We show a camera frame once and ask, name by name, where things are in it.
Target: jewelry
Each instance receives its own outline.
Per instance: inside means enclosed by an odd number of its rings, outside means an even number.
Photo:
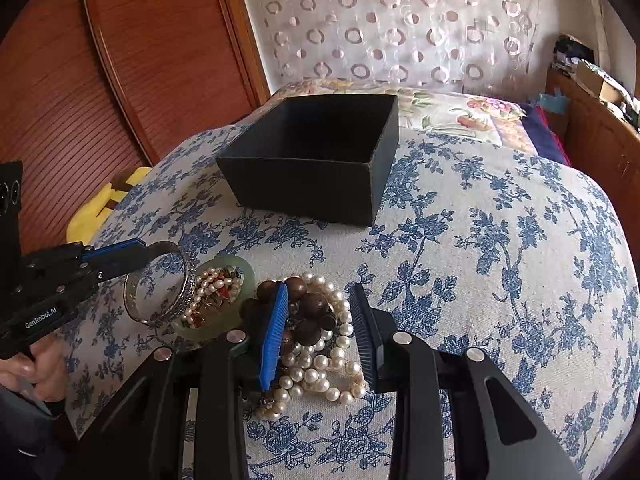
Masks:
[[[238,298],[242,280],[243,275],[238,275],[232,266],[205,270],[196,278],[196,289],[189,306],[180,316],[182,323],[191,328],[200,328],[205,322],[204,314],[207,310],[218,314],[223,301],[233,303]]]
[[[180,291],[174,301],[169,304],[168,307],[161,310],[158,314],[158,321],[172,321],[180,316],[181,313],[189,306],[190,299],[193,297],[193,292],[196,290],[196,269],[191,259],[184,253],[184,251],[178,247],[178,245],[169,241],[155,242],[147,247],[149,254],[149,263],[156,258],[164,256],[165,254],[178,254],[182,259],[182,268],[184,269],[184,277],[182,278],[182,285]],[[140,280],[144,275],[144,272],[148,269],[140,269],[135,272],[127,274],[124,280],[124,308],[129,314],[129,317],[133,321],[150,325],[156,320],[142,319],[138,313],[138,307],[136,305],[136,291]]]
[[[273,391],[273,402],[265,403],[265,407],[256,410],[260,420],[278,420],[286,410],[287,403],[302,397],[305,391],[320,394],[329,402],[348,405],[355,399],[363,398],[369,389],[360,363],[346,357],[353,336],[349,301],[324,276],[316,276],[309,271],[292,276],[302,278],[307,285],[326,296],[332,312],[339,320],[336,327],[338,335],[334,339],[333,332],[321,330],[320,339],[315,345],[298,345],[299,348],[280,356],[280,363],[286,372]],[[314,355],[324,350],[328,350],[328,355]],[[349,378],[348,388],[341,391],[332,386],[328,373],[346,375]]]

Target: black box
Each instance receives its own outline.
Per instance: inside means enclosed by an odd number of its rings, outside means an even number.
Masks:
[[[398,98],[284,99],[218,156],[245,207],[371,226],[398,147]]]

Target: white and blue fabric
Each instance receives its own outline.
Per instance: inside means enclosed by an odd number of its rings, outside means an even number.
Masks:
[[[309,269],[347,294],[362,282],[372,306],[433,348],[485,349],[583,478],[597,476],[634,419],[640,356],[634,266],[591,179],[511,149],[401,129],[376,224],[327,224],[237,204],[216,155],[245,128],[182,143],[117,206],[96,246],[172,240],[200,262],[237,254],[258,280]],[[155,265],[147,295],[159,306],[168,291],[155,278],[177,282],[179,264]],[[154,347],[189,346],[171,328],[130,320],[122,286],[123,279],[103,284],[63,329],[67,410],[78,434]],[[385,479],[394,406],[392,395],[342,406],[305,394],[276,422],[249,418],[250,477]],[[446,396],[442,414],[451,480]],[[188,429],[193,439],[193,423]]]

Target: human hand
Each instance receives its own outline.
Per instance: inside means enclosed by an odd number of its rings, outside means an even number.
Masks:
[[[30,347],[35,361],[24,354],[11,359],[0,359],[0,384],[13,392],[21,393],[18,377],[34,384],[37,399],[56,402],[65,398],[68,375],[63,359],[63,345],[54,333],[44,336]]]

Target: bed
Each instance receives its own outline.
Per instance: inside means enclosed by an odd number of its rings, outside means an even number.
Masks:
[[[240,207],[215,163],[219,150],[280,99],[336,91],[400,96],[400,142],[376,224],[356,228]],[[638,404],[638,282],[606,195],[584,174],[540,157],[522,113],[462,94],[312,80],[286,86],[241,124],[175,148],[117,206],[95,244],[173,240],[199,262],[219,252],[242,256],[259,280],[309,269],[346,294],[361,282],[372,306],[391,311],[402,330],[434,348],[484,348],[583,478],[595,478]],[[164,300],[177,271],[168,260],[155,264],[151,301]],[[171,328],[132,322],[122,285],[103,284],[63,330],[72,383],[67,412],[78,434],[151,349],[190,346]],[[390,395],[369,394],[349,407],[303,397],[276,422],[247,419],[250,477],[386,478],[394,403]],[[452,480],[444,395],[442,413]],[[184,478],[193,475],[193,428],[191,421]]]

